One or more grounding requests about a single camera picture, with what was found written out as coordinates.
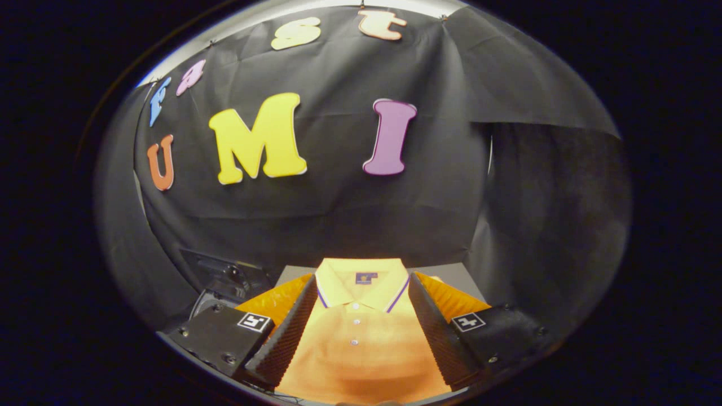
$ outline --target shirt logo label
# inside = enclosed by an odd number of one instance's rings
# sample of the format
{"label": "shirt logo label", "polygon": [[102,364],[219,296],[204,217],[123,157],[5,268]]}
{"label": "shirt logo label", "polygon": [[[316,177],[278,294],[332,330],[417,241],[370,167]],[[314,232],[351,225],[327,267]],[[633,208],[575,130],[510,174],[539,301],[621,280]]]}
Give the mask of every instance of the shirt logo label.
{"label": "shirt logo label", "polygon": [[378,277],[378,272],[356,272],[356,285],[371,285],[374,277]]}
{"label": "shirt logo label", "polygon": [[481,320],[475,313],[464,314],[451,319],[460,332],[468,332],[469,330],[485,326],[487,323]]}
{"label": "shirt logo label", "polygon": [[246,313],[238,322],[238,325],[254,332],[262,332],[269,323],[270,317],[261,316],[259,314]]}

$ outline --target foam letter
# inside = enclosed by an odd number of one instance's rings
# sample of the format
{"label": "foam letter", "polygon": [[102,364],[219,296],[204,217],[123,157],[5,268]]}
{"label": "foam letter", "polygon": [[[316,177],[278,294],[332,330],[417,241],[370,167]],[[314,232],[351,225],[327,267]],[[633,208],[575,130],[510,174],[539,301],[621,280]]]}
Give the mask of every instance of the foam letter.
{"label": "foam letter", "polygon": [[223,110],[211,117],[208,126],[216,131],[221,184],[238,183],[243,172],[235,156],[251,178],[258,176],[261,155],[266,148],[264,173],[270,178],[300,175],[306,161],[298,156],[293,131],[293,111],[300,104],[296,93],[280,93],[267,98],[258,110],[253,130],[249,130],[235,109]]}
{"label": "foam letter", "polygon": [[370,36],[381,38],[382,40],[400,40],[401,33],[390,31],[388,28],[391,23],[406,26],[406,20],[396,18],[396,14],[390,12],[373,12],[369,10],[361,10],[359,14],[365,16],[359,24],[359,30]]}
{"label": "foam letter", "polygon": [[148,148],[148,163],[150,164],[150,177],[153,184],[160,191],[168,190],[173,185],[173,158],[170,154],[170,144],[173,142],[173,135],[166,135],[160,145],[163,147],[163,160],[165,161],[165,176],[160,175],[158,168],[158,144]]}
{"label": "foam letter", "polygon": [[371,159],[364,162],[363,170],[370,175],[396,175],[404,171],[401,147],[409,121],[416,117],[416,107],[395,100],[379,99],[373,103],[378,114],[376,146]]}
{"label": "foam letter", "polygon": [[197,64],[191,66],[191,68],[186,72],[186,74],[183,75],[183,78],[180,80],[180,85],[178,85],[178,90],[175,91],[176,96],[180,96],[185,92],[189,87],[193,86],[198,82],[199,79],[201,79],[201,75],[203,74],[203,66],[206,64],[206,60],[199,61]]}
{"label": "foam letter", "polygon": [[276,30],[276,39],[271,41],[271,47],[278,51],[309,43],[321,36],[321,29],[315,27],[320,23],[318,18],[309,17],[283,24]]}
{"label": "foam letter", "polygon": [[165,98],[165,87],[168,86],[169,83],[170,78],[167,78],[165,82],[160,85],[160,89],[158,89],[158,91],[150,99],[150,126],[153,126],[155,119],[158,118],[158,115],[160,114],[160,103]]}

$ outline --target black fabric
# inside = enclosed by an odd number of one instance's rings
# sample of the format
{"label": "black fabric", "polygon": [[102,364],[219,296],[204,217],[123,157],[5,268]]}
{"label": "black fabric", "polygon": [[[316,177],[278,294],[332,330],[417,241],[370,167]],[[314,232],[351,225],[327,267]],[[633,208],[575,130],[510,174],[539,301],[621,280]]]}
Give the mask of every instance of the black fabric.
{"label": "black fabric", "polygon": [[133,143],[150,86],[138,87],[105,132],[95,172],[99,242],[118,287],[133,310],[160,330],[187,319],[198,297],[168,259],[145,217],[133,170]]}
{"label": "black fabric", "polygon": [[[148,219],[164,246],[262,267],[315,267],[325,256],[401,257],[409,267],[461,261],[482,201],[488,139],[464,118],[463,69],[441,21],[394,11],[408,22],[399,42],[363,35],[356,7],[315,9],[248,28],[169,73],[160,116],[150,128],[144,109],[135,152]],[[311,16],[322,21],[318,40],[270,48],[276,28]],[[204,76],[177,98],[178,80],[200,59]],[[391,80],[394,72],[404,80]],[[209,119],[234,108],[250,127],[263,101],[281,92],[300,95],[295,135],[308,172],[246,174],[221,185]],[[378,98],[419,111],[397,176],[362,171],[373,153]],[[161,192],[146,151],[167,134],[175,137],[175,181]]]}
{"label": "black fabric", "polygon": [[582,78],[517,28],[474,7],[455,11],[444,27],[464,67],[470,121],[550,124],[619,136]]}
{"label": "black fabric", "polygon": [[593,130],[489,124],[492,171],[464,265],[490,304],[515,303],[561,336],[622,260],[631,184],[622,142]]}

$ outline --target yellow letter m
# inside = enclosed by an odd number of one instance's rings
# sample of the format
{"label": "yellow letter m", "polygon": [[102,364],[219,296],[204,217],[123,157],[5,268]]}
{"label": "yellow letter m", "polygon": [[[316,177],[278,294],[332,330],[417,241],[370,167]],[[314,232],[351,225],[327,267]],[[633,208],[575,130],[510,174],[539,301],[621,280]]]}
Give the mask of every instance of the yellow letter m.
{"label": "yellow letter m", "polygon": [[261,166],[264,148],[264,173],[268,177],[305,173],[306,161],[298,156],[293,131],[293,111],[300,102],[301,98],[296,93],[280,93],[267,98],[258,110],[253,130],[248,129],[233,108],[211,117],[208,126],[216,131],[218,160],[221,166],[218,181],[228,185],[243,180],[243,172],[236,167],[234,156],[248,175],[255,179]]}

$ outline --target letter i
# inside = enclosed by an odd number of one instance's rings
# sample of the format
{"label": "letter i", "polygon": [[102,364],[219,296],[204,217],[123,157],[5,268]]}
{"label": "letter i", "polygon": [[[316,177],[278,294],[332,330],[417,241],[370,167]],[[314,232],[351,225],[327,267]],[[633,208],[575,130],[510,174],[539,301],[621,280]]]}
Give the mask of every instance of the letter i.
{"label": "letter i", "polygon": [[416,117],[417,109],[408,103],[379,99],[373,103],[373,110],[378,114],[376,145],[363,170],[370,175],[396,175],[404,171],[401,148],[406,128]]}

